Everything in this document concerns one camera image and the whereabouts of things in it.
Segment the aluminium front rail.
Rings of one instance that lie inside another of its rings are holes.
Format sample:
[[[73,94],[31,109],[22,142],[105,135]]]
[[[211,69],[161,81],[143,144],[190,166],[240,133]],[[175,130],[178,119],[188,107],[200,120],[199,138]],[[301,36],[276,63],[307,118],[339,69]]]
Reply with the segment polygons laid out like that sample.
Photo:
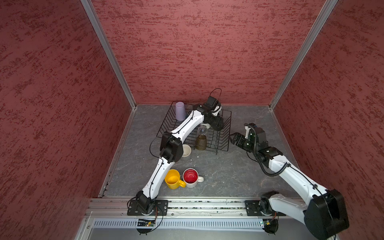
[[[273,218],[247,216],[245,201],[259,200],[258,197],[159,197],[158,200],[168,200],[168,211],[164,218]],[[140,218],[154,216],[127,216],[130,197],[107,197],[92,199],[85,216],[93,218]]]

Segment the white mug red inside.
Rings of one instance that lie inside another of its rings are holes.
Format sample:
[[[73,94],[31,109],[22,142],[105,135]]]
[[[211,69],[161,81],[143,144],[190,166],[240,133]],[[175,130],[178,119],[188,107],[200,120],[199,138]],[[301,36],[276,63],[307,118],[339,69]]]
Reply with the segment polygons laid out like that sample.
[[[183,181],[186,183],[187,188],[194,188],[204,180],[204,177],[201,177],[195,169],[189,168],[183,172]]]

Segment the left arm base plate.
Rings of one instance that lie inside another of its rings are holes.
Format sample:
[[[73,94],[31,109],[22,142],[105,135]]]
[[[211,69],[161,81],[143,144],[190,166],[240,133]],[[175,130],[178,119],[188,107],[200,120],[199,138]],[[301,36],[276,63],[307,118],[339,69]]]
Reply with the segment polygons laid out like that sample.
[[[147,207],[142,207],[138,200],[132,200],[128,204],[127,216],[166,216],[168,200],[152,200]]]

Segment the right circuit board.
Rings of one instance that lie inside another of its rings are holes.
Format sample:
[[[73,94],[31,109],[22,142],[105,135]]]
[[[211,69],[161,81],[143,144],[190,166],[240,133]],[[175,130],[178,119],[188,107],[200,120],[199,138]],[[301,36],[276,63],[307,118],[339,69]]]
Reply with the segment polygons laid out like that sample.
[[[279,221],[278,219],[273,219],[273,220],[263,220],[263,230],[267,234],[272,234],[275,235],[276,232],[279,229]]]

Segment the olive green glass tumbler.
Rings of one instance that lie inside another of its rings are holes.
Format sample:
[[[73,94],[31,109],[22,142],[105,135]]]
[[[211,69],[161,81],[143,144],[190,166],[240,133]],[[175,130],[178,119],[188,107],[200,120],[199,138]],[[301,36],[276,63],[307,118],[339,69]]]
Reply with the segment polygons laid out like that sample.
[[[204,151],[207,149],[207,137],[206,135],[199,135],[195,143],[196,150]]]

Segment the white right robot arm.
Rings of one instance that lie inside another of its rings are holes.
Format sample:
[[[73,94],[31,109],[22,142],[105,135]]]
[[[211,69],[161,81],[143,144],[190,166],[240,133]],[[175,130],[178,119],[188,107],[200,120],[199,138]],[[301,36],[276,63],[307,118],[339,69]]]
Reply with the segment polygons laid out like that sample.
[[[263,216],[284,214],[304,224],[318,240],[336,238],[350,226],[343,195],[316,183],[295,167],[284,154],[269,146],[266,133],[255,124],[245,124],[246,134],[233,133],[233,145],[254,156],[268,177],[281,177],[301,197],[302,201],[287,198],[277,191],[261,196],[258,212]]]

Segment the aluminium corner post right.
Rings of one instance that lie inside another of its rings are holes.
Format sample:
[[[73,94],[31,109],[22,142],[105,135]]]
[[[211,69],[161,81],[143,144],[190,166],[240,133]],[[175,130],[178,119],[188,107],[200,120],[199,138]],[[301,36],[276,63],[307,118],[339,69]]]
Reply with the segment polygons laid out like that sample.
[[[298,70],[299,66],[301,65],[302,61],[306,57],[308,51],[310,50],[311,46],[313,45],[314,41],[316,40],[317,36],[319,35],[320,31],[322,30],[324,24],[326,23],[327,19],[331,15],[333,9],[337,5],[338,0],[326,0],[324,5],[322,6],[318,16],[316,17],[311,29],[309,30],[303,44],[301,45],[291,67],[289,68],[287,74],[285,75],[281,85],[279,86],[275,96],[273,97],[271,103],[269,104],[270,111],[273,111],[276,107],[277,103],[279,102],[280,98],[282,97],[284,91],[288,87],[289,83],[293,79],[296,71]]]

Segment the clear plastic cup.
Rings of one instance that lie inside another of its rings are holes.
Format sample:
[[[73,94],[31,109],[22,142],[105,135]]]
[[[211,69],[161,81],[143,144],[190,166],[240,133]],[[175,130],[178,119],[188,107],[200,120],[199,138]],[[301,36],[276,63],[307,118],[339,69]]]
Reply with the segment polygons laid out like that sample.
[[[198,135],[199,135],[199,136],[200,136],[200,135],[205,136],[205,135],[207,134],[207,131],[208,131],[208,128],[207,128],[206,126],[204,126],[204,125],[200,125],[200,126],[198,127]]]

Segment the left circuit board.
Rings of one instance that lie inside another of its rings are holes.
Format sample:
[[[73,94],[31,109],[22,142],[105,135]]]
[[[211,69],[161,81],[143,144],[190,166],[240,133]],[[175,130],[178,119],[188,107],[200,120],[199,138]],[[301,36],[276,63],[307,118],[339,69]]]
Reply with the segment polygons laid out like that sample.
[[[144,234],[147,235],[151,231],[153,231],[157,226],[157,221],[155,219],[153,220],[146,220],[146,219],[138,219],[136,230],[139,232],[140,235]]]

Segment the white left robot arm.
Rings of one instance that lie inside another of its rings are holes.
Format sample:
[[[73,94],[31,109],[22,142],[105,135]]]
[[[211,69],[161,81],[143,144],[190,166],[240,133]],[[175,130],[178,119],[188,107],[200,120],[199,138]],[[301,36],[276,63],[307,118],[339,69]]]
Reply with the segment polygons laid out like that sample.
[[[204,104],[194,105],[192,112],[176,129],[163,133],[157,166],[147,184],[136,194],[136,202],[145,215],[153,211],[160,186],[171,167],[182,158],[183,144],[190,133],[200,124],[209,124],[215,131],[224,128],[221,110],[220,102],[210,96]]]

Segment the circuit board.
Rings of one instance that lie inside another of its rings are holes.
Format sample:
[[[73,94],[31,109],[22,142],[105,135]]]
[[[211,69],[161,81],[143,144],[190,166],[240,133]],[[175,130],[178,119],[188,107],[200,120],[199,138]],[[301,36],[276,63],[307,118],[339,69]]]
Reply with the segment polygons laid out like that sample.
[[[279,221],[278,219],[273,219],[273,220],[263,220],[263,230],[267,234],[272,234],[275,235],[276,232],[279,229]]]
[[[153,220],[146,220],[146,219],[138,219],[136,230],[139,232],[140,235],[144,234],[147,235],[151,231],[153,231],[157,226],[157,221],[155,219]]]

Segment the black mug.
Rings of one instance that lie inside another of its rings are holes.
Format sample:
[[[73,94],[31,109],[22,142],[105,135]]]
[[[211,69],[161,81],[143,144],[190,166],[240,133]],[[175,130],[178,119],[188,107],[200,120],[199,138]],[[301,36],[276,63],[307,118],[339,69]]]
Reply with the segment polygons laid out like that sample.
[[[212,120],[211,127],[215,131],[221,131],[224,128],[224,120],[220,116],[215,116]]]

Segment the aluminium corner post left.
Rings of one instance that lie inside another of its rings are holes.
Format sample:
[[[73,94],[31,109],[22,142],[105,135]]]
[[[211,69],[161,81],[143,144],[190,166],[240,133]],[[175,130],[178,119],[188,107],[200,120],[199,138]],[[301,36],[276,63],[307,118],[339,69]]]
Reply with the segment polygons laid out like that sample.
[[[109,60],[109,63],[112,67],[112,69],[114,70],[115,72],[115,75],[125,93],[125,96],[127,98],[127,100],[129,101],[130,103],[130,106],[133,110],[136,110],[137,108],[137,103],[134,99],[134,96],[129,88],[129,85],[126,81],[126,78],[123,74],[123,71],[117,61],[117,58],[113,52],[113,49],[108,41],[108,38],[106,36],[106,33],[102,27],[102,24],[97,16],[97,13],[96,13],[96,10],[92,4],[92,1],[90,0],[81,0],[81,3],[86,11],[86,14],[93,26],[93,29],[99,39],[99,42],[101,43],[104,51],[105,51],[105,54]]]

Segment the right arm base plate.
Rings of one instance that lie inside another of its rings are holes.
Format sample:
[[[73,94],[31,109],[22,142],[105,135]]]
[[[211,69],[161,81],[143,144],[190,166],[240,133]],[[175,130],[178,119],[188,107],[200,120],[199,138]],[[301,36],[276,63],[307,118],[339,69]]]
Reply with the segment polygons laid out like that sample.
[[[253,217],[280,217],[286,216],[283,213],[272,210],[268,200],[247,200],[245,201],[247,216]]]

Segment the aluminium corner post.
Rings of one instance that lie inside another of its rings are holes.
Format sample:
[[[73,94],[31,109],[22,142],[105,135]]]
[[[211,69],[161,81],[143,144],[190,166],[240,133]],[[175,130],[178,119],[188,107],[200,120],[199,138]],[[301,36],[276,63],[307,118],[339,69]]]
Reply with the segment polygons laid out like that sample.
[[[104,51],[105,51],[105,54],[109,60],[109,63],[112,67],[112,69],[114,70],[115,72],[115,75],[125,93],[125,96],[127,98],[127,100],[129,101],[130,103],[130,106],[133,110],[136,110],[137,108],[137,103],[134,99],[134,96],[129,88],[129,85],[126,81],[126,78],[123,74],[123,71],[117,61],[117,58],[113,52],[113,49],[108,41],[108,38],[106,36],[106,33],[102,27],[102,24],[97,16],[97,13],[96,13],[96,10],[92,4],[92,1],[90,0],[81,0],[81,3],[86,11],[86,14],[93,26],[93,29],[99,39],[99,42],[101,43]]]
[[[314,41],[316,40],[317,36],[319,35],[320,31],[322,30],[324,24],[326,23],[327,19],[331,15],[333,9],[337,5],[338,0],[326,0],[324,5],[322,6],[318,16],[316,17],[311,29],[309,30],[303,44],[301,45],[291,67],[289,68],[287,74],[285,75],[281,85],[279,86],[275,96],[273,97],[271,103],[269,104],[270,111],[273,111],[276,107],[277,103],[279,102],[280,98],[282,97],[284,91],[288,87],[289,83],[293,79],[296,71],[298,70],[299,66],[301,65],[302,61],[306,57],[308,51],[310,50],[311,46],[313,45]]]

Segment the white mug grey outside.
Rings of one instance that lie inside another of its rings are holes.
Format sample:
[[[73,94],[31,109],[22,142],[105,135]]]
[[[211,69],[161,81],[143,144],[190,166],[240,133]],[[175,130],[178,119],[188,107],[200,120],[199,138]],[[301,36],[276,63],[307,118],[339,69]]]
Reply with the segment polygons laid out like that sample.
[[[188,158],[188,157],[190,157],[191,153],[192,153],[191,147],[189,145],[183,145],[183,155],[182,155],[182,157],[183,158]]]

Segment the lilac plastic cup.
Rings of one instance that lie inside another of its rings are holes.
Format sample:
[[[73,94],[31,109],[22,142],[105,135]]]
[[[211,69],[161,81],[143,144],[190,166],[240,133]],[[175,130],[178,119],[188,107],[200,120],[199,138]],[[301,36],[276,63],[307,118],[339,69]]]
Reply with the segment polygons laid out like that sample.
[[[175,112],[177,121],[183,122],[186,119],[187,113],[185,109],[185,104],[183,102],[177,102],[175,104]]]

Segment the yellow mug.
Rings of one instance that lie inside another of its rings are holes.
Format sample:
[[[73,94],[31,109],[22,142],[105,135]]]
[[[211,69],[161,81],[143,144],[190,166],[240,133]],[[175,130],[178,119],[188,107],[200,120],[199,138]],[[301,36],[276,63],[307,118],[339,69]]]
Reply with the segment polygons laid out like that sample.
[[[187,184],[181,180],[181,175],[177,170],[171,169],[165,177],[165,182],[169,189],[175,190],[179,187],[185,188]]]

